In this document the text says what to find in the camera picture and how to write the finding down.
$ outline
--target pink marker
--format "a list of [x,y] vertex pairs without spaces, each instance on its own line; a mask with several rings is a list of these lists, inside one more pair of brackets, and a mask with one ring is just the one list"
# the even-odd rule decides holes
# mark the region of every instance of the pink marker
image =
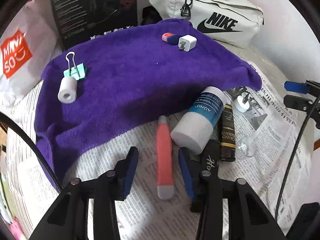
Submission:
[[172,177],[172,141],[167,118],[164,115],[161,115],[158,120],[156,153],[158,196],[162,200],[168,200],[174,195],[174,182]]

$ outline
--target white plastic bag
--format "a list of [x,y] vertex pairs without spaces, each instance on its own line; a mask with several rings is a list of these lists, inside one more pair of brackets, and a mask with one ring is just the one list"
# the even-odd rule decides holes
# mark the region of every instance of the white plastic bag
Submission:
[[[263,23],[263,11],[247,0],[149,0],[163,19],[182,18],[207,36],[241,48]],[[190,15],[182,16],[188,4]]]
[[0,38],[0,110],[8,113],[39,81],[57,35],[30,1]]

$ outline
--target nike bag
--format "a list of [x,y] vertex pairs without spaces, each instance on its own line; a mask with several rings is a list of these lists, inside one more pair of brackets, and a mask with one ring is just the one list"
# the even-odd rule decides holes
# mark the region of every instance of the nike bag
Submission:
[[247,0],[149,0],[163,19],[181,18],[209,37],[246,47],[259,31],[263,11]]

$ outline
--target binder clip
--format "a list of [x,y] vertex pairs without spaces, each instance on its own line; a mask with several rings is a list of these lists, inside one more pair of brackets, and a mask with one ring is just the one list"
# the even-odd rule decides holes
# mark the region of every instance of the binder clip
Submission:
[[[70,68],[70,62],[68,59],[68,55],[69,54],[73,54],[72,57],[72,61],[73,61],[73,67]],[[73,78],[75,78],[77,81],[84,79],[87,73],[87,69],[84,67],[83,63],[79,64],[76,66],[75,63],[75,53],[73,51],[70,51],[67,55],[66,55],[66,60],[68,61],[68,69],[66,69],[63,72],[64,77],[68,77],[71,76]]]

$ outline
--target nike swoosh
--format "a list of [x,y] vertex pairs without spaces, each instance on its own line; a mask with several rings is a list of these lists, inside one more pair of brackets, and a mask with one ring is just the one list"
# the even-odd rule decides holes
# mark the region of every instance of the nike swoosh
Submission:
[[241,31],[234,31],[234,30],[225,30],[225,29],[211,29],[211,28],[207,28],[205,25],[204,25],[204,22],[206,21],[207,19],[205,19],[204,21],[200,22],[198,27],[197,27],[197,30],[202,32],[202,33],[231,33],[231,32],[241,32]]

